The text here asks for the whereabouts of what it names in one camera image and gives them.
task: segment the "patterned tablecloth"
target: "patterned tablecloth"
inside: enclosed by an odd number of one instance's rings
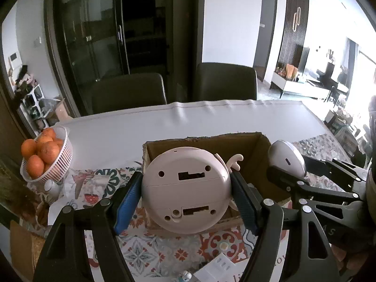
[[[350,162],[345,151],[331,134],[323,134],[293,144],[300,153],[307,156],[330,160],[338,158]],[[135,170],[141,170],[139,162],[128,163],[122,168],[74,171],[71,177],[74,182],[74,197],[71,198],[70,195],[66,199],[67,196],[62,194],[61,201],[75,209],[92,207],[101,198],[109,197],[117,188],[125,186]],[[107,185],[98,185],[105,177],[109,178]],[[308,174],[308,179],[312,186],[341,190],[326,177]],[[145,209],[139,203],[128,229],[118,237],[124,259],[136,277],[176,276],[182,270],[194,272],[217,256],[222,242],[228,243],[228,249],[224,253],[232,262],[237,263],[249,258],[257,240],[244,225],[213,233],[163,238],[149,234],[145,228],[145,220]],[[91,231],[86,231],[85,237],[90,265],[94,272],[99,270],[99,264]]]

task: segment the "glass door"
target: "glass door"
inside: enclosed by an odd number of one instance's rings
[[[96,82],[128,74],[121,0],[58,0],[70,72],[66,75],[80,113],[93,113]]]

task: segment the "white tablecloth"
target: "white tablecloth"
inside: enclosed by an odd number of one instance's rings
[[[273,143],[329,132],[302,102],[283,100],[175,102],[79,117],[61,124],[70,129],[74,169],[140,161],[146,141],[262,132]]]

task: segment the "basket of oranges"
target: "basket of oranges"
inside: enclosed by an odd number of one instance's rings
[[[63,126],[46,128],[35,139],[22,143],[20,173],[27,182],[45,184],[51,179],[60,183],[73,157],[72,144]]]

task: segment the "dining table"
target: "dining table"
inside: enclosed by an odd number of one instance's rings
[[[91,173],[90,177],[108,175],[110,178],[103,193],[90,186],[89,177],[86,186],[82,186],[85,191],[81,201],[74,202],[78,209],[91,206],[100,198],[110,197],[118,187],[126,184],[135,170],[141,170],[142,145],[147,141],[261,132],[271,143],[279,139],[292,142],[300,153],[317,159],[336,157],[347,162],[350,160],[324,123],[302,102],[290,100],[173,102],[79,117],[57,126],[66,127],[69,132],[73,146],[70,170],[76,171],[73,178],[81,179],[88,173]],[[119,181],[110,186],[111,179],[115,178]],[[309,181],[316,187],[340,190],[322,177],[311,175]],[[63,201],[61,207],[65,204],[72,205]],[[136,281],[140,278],[176,277],[182,270],[194,272],[219,253],[222,242],[227,243],[228,250],[223,252],[232,262],[244,263],[257,241],[244,225],[164,238],[149,233],[145,222],[145,209],[140,203],[128,229],[118,237],[124,259]],[[93,276],[95,281],[103,281],[92,235],[90,231],[85,235]],[[280,256],[276,262],[279,272],[282,265]]]

